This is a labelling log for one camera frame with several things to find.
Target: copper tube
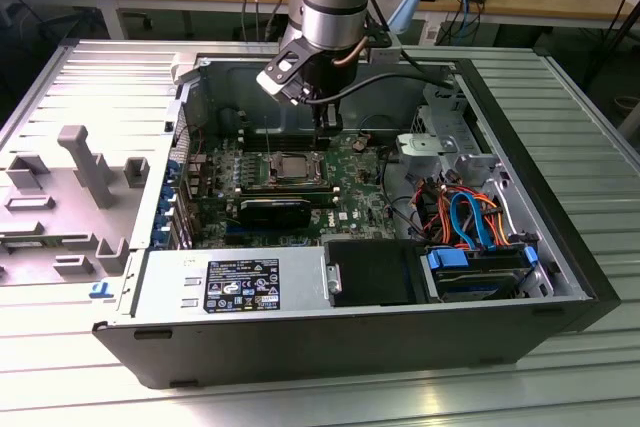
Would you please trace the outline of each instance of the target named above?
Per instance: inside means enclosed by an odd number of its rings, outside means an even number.
[[[333,65],[335,67],[345,67],[346,65],[349,65],[351,62],[356,60],[358,58],[358,55],[360,55],[360,52],[362,52],[362,50],[367,45],[367,40],[368,39],[366,36],[363,37],[346,57],[344,57],[343,59],[334,59]]]

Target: green motherboard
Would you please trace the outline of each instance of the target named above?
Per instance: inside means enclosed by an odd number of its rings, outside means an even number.
[[[387,215],[379,185],[377,149],[357,152],[354,149],[357,139],[355,134],[341,134],[322,152],[283,150],[271,151],[271,156],[267,152],[246,152],[237,140],[226,139],[219,148],[206,152],[211,173],[207,178],[200,176],[198,183],[208,188],[193,191],[196,195],[192,202],[199,224],[194,247],[311,246],[340,238],[394,238],[393,219]],[[252,188],[268,182],[268,159],[277,156],[289,156],[295,162],[302,162],[304,158],[322,159],[318,163],[320,183],[324,186],[321,191],[296,194],[274,191],[258,196],[308,199],[313,204],[311,221],[307,227],[294,230],[281,230],[276,226],[259,231],[244,229],[236,220],[238,205]]]

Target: warning label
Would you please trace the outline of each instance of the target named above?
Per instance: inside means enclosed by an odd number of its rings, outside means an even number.
[[[209,313],[279,310],[278,259],[209,262],[203,304]]]

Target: motherboard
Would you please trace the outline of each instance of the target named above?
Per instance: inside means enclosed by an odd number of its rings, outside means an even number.
[[[277,150],[247,151],[234,138],[192,156],[195,248],[395,237],[380,190],[377,148],[366,147],[355,134],[341,134],[322,150],[287,151],[272,137]]]

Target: blue cable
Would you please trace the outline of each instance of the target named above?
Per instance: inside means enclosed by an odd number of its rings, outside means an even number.
[[[478,239],[480,239],[480,243],[488,250],[494,250],[496,246],[494,245],[489,233],[484,228],[484,222],[482,219],[482,211],[480,210],[480,205],[476,202],[476,199],[473,198],[473,195],[467,192],[458,192],[451,199],[451,206],[449,208],[449,212],[451,215],[451,225],[453,225],[453,230],[463,239],[467,244],[469,244],[470,249],[475,249],[476,244],[473,242],[471,237],[469,237],[464,230],[460,227],[460,222],[458,221],[458,209],[457,204],[458,201],[462,199],[466,199],[469,201],[469,205],[471,205],[471,212],[473,214],[473,218],[476,223],[476,231],[478,232]]]
[[[467,0],[462,0],[462,6],[464,9],[464,14],[462,17],[462,25],[460,26],[460,30],[458,31],[458,33],[456,34],[456,44],[460,41],[461,34],[464,32],[464,30],[467,28],[467,15],[469,15],[469,2]]]

